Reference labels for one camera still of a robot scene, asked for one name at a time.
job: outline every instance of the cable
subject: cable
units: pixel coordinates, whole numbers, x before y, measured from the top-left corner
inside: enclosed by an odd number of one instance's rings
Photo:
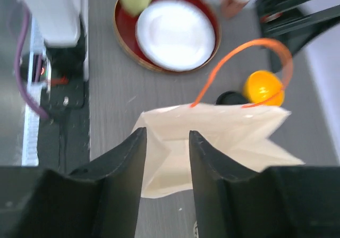
[[[18,45],[16,47],[15,52],[15,58],[14,58],[14,73],[15,73],[15,80],[16,85],[19,89],[19,92],[21,94],[21,97],[23,100],[27,103],[27,105],[35,112],[37,113],[41,118],[48,119],[49,115],[47,112],[42,109],[37,103],[34,102],[33,99],[31,99],[30,95],[27,93],[26,89],[23,86],[21,77],[20,77],[20,57],[22,48],[26,39],[27,31],[28,31],[28,24],[30,20],[30,12],[25,4],[23,6],[23,21],[22,21],[22,27],[18,39]]]

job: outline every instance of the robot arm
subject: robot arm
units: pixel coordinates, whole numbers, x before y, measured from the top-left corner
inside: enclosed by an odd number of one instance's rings
[[[24,0],[50,47],[74,47],[80,37],[80,19],[72,0]]]

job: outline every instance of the black bracket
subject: black bracket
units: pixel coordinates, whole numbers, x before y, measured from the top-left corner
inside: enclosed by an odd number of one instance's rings
[[[310,0],[257,0],[256,10],[262,37],[281,41],[297,54],[318,35],[340,23],[340,5],[305,14],[298,6]],[[270,52],[273,72],[282,69],[274,52]]]

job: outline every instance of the white plate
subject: white plate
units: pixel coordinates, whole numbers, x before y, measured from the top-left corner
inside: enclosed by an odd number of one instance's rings
[[[136,38],[151,61],[176,72],[199,67],[215,48],[215,32],[209,19],[183,0],[152,3],[138,18]]]

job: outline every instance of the yellow ball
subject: yellow ball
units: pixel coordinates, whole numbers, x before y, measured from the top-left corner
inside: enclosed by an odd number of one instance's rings
[[[257,71],[252,73],[243,87],[243,95],[252,103],[260,103],[267,100],[282,88],[282,82],[269,71]],[[285,92],[281,91],[275,98],[264,103],[265,105],[281,106],[285,98]]]

